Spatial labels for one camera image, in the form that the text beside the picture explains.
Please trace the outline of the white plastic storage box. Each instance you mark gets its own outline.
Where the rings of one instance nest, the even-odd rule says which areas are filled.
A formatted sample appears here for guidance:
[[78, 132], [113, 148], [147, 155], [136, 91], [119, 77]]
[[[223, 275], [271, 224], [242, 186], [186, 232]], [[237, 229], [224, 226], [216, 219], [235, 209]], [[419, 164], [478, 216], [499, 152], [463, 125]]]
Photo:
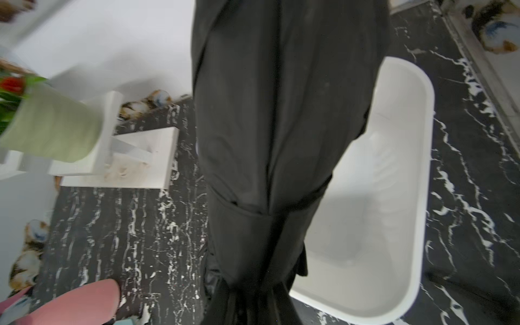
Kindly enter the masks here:
[[401, 58], [383, 62], [366, 132], [353, 141], [305, 238], [291, 296], [351, 324], [388, 324], [421, 282], [435, 93]]

